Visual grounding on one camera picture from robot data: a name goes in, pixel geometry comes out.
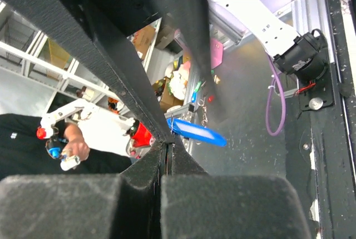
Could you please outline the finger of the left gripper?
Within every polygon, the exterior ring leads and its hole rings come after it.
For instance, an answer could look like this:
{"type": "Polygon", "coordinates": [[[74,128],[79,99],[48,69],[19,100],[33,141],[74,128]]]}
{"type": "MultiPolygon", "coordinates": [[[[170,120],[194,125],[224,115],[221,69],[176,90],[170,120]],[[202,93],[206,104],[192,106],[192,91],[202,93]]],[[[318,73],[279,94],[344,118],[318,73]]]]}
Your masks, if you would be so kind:
{"type": "Polygon", "coordinates": [[[105,82],[158,141],[174,141],[133,44],[89,0],[4,1],[105,82]]]}
{"type": "Polygon", "coordinates": [[[218,98],[211,75],[209,11],[207,0],[155,0],[161,13],[170,14],[183,35],[191,57],[206,80],[207,89],[218,98]]]}

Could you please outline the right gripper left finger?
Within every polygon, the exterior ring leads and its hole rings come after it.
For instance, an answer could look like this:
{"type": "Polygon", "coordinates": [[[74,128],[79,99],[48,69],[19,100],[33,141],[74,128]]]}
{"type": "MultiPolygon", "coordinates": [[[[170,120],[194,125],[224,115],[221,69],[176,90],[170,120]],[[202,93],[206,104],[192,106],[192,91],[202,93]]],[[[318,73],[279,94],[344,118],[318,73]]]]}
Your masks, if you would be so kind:
{"type": "Polygon", "coordinates": [[[1,182],[2,238],[161,238],[164,145],[120,174],[11,176],[1,182]]]}

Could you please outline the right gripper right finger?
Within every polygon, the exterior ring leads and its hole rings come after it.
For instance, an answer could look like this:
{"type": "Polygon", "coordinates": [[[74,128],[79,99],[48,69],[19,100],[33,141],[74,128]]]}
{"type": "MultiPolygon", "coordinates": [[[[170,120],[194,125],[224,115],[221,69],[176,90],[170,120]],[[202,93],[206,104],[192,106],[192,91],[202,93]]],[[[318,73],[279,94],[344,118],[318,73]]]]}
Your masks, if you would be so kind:
{"type": "Polygon", "coordinates": [[[162,238],[311,238],[294,187],[274,176],[211,176],[179,145],[160,157],[162,238]]]}

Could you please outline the blue key tag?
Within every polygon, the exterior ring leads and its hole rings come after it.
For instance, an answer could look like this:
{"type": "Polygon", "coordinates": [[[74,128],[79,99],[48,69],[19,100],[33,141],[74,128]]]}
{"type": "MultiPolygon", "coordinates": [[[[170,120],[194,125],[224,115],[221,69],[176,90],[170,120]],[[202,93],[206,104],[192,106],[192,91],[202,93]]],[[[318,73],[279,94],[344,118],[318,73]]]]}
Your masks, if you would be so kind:
{"type": "Polygon", "coordinates": [[[167,124],[171,132],[179,136],[209,143],[219,147],[224,147],[227,144],[227,140],[222,135],[209,128],[177,118],[167,119],[167,124]]]}

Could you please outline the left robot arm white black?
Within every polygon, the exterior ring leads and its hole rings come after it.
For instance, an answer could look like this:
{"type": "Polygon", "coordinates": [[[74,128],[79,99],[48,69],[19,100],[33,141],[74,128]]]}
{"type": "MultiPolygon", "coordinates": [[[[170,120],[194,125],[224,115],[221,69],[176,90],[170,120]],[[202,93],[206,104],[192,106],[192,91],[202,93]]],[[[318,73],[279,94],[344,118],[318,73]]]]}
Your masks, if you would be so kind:
{"type": "Polygon", "coordinates": [[[161,142],[171,133],[129,35],[169,13],[212,94],[209,3],[231,13],[263,45],[284,73],[308,81],[322,63],[320,37],[300,35],[260,0],[4,0],[93,74],[161,142]]]}

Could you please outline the operator hand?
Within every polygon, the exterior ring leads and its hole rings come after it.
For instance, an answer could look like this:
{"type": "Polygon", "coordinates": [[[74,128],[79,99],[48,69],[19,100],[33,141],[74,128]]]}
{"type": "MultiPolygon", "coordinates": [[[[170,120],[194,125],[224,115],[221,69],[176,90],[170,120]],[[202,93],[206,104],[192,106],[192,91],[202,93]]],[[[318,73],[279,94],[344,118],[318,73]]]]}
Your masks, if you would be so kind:
{"type": "Polygon", "coordinates": [[[87,160],[90,154],[90,148],[83,137],[69,140],[69,143],[66,144],[63,150],[68,157],[77,156],[80,161],[87,160]]]}

